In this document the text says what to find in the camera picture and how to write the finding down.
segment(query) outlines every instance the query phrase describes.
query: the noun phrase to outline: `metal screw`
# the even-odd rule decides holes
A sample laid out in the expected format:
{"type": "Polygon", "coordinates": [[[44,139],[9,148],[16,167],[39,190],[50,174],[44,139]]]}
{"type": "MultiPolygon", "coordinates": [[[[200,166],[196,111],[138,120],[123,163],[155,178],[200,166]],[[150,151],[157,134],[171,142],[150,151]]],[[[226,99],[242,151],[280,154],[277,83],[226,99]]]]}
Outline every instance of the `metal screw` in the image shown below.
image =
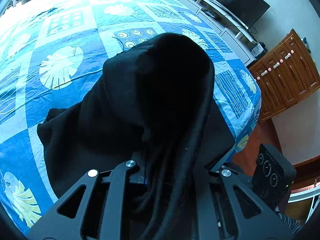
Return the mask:
{"type": "Polygon", "coordinates": [[[223,170],[221,171],[221,174],[225,177],[230,177],[231,176],[231,171],[229,170],[223,170]]]}
{"type": "Polygon", "coordinates": [[[134,165],[136,165],[136,162],[133,161],[133,160],[129,160],[129,161],[127,161],[127,162],[125,163],[125,165],[126,165],[127,167],[133,167],[134,165]]]}
{"type": "Polygon", "coordinates": [[[88,176],[89,177],[95,177],[98,175],[98,171],[97,170],[89,170],[88,171],[88,176]]]}

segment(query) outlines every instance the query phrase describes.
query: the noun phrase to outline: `tv screen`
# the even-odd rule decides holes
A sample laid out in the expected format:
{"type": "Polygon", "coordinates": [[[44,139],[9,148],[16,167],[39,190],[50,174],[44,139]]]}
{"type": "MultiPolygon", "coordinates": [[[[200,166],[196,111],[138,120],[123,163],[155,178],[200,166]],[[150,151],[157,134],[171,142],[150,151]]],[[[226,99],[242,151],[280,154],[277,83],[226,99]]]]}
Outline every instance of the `tv screen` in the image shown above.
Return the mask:
{"type": "Polygon", "coordinates": [[[264,0],[216,0],[250,28],[270,7],[264,0]]]}

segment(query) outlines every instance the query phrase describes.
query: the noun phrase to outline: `wooden cabinet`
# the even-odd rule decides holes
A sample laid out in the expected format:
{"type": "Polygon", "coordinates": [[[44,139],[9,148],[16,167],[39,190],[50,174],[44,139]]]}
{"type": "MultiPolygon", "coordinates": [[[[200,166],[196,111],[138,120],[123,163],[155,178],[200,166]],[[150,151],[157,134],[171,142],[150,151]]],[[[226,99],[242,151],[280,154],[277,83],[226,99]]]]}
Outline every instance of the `wooden cabinet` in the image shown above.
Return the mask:
{"type": "Polygon", "coordinates": [[[320,88],[316,66],[293,29],[249,71],[261,89],[260,121],[283,112],[320,88]]]}

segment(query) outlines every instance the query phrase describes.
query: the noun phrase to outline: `bed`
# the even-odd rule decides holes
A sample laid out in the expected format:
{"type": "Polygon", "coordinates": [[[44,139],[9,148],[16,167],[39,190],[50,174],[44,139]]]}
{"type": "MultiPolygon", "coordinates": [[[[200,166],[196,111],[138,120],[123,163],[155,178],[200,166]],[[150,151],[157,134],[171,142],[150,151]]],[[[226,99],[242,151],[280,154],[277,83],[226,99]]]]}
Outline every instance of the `bed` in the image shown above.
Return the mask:
{"type": "Polygon", "coordinates": [[[105,60],[164,32],[190,37],[212,59],[213,98],[236,140],[231,158],[257,122],[261,92],[223,39],[178,1],[31,0],[0,18],[0,201],[24,235],[57,201],[37,124],[50,108],[81,101],[105,60]]]}

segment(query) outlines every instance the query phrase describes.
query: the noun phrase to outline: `wall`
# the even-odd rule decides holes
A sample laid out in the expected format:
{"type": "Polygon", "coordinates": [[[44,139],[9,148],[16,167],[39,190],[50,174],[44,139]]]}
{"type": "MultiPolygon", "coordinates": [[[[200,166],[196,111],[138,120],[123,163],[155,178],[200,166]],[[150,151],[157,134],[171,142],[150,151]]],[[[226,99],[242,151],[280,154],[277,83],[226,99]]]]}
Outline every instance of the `wall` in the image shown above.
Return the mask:
{"type": "MultiPolygon", "coordinates": [[[[270,8],[254,27],[257,40],[273,48],[294,28],[306,37],[320,69],[320,18],[308,0],[265,0],[270,8]]],[[[320,91],[272,118],[283,154],[292,164],[320,155],[320,91]]]]}

